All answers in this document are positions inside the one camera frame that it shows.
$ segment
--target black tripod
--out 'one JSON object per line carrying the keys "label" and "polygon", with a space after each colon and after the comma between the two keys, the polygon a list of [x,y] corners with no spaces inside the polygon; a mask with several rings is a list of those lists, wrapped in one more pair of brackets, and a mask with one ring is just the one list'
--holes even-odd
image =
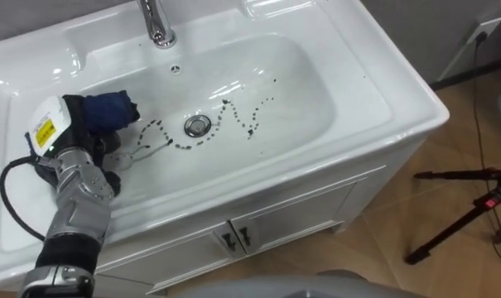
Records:
{"label": "black tripod", "polygon": [[[497,186],[486,195],[473,201],[475,206],[470,212],[456,220],[451,226],[437,234],[431,241],[421,245],[417,250],[405,257],[405,262],[414,265],[431,255],[430,250],[444,242],[452,234],[460,231],[465,225],[477,219],[480,215],[495,208],[501,203],[501,170],[493,168],[479,171],[447,171],[433,173],[431,171],[417,173],[417,179],[446,179],[446,180],[492,180],[497,182]],[[501,224],[499,230],[493,237],[494,243],[501,243]]]}

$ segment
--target cabinet handle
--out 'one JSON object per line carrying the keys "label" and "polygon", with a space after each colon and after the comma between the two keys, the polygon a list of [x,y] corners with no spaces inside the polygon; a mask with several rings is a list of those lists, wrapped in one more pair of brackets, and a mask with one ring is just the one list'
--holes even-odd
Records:
{"label": "cabinet handle", "polygon": [[239,232],[243,235],[244,244],[246,244],[246,246],[252,245],[250,243],[251,238],[250,238],[250,236],[248,236],[248,228],[247,227],[240,228]]}
{"label": "cabinet handle", "polygon": [[226,242],[226,246],[232,251],[235,252],[235,246],[237,245],[236,243],[232,242],[232,234],[231,233],[226,233],[223,236],[221,236],[224,241]]}

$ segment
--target gray wall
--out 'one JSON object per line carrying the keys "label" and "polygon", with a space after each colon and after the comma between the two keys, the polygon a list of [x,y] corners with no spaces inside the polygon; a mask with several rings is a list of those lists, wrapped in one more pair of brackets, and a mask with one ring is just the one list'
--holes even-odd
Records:
{"label": "gray wall", "polygon": [[[0,40],[127,1],[0,0]],[[429,83],[437,80],[475,23],[501,17],[501,0],[362,1]],[[480,55],[481,64],[498,59],[501,59],[501,31],[484,43]],[[472,49],[469,49],[450,75],[471,66]]]}
{"label": "gray wall", "polygon": [[[501,0],[362,0],[401,52],[431,83],[479,22],[501,17]],[[470,70],[473,46],[449,75]],[[501,59],[501,30],[481,46],[480,64]]]}

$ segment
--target sink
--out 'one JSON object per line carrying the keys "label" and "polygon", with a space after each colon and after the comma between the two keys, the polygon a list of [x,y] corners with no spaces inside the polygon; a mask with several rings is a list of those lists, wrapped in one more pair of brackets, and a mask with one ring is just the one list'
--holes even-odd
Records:
{"label": "sink", "polygon": [[[23,133],[46,97],[124,89],[138,104],[141,119],[119,132],[122,146],[104,160],[122,178],[108,243],[448,118],[360,2],[166,3],[178,36],[170,50],[152,45],[135,2],[0,42],[0,171],[28,154]],[[211,124],[201,137],[184,129],[196,116]],[[54,190],[23,166],[7,192],[45,233]],[[0,271],[30,267],[39,248],[0,203]]]}
{"label": "sink", "polygon": [[[105,170],[123,179],[117,209],[304,147],[325,133],[337,114],[304,51],[274,35],[148,67],[81,93],[120,89],[138,104],[142,118],[119,132],[121,149],[105,159]],[[203,137],[184,132],[193,115],[212,123]]]}

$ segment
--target chrome faucet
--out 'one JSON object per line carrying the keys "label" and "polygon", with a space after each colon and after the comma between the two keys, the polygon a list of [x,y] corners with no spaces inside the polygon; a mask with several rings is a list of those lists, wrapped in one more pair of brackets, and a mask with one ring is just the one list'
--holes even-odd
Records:
{"label": "chrome faucet", "polygon": [[145,18],[147,32],[154,44],[161,49],[169,49],[176,43],[175,32],[161,7],[161,0],[137,0]]}

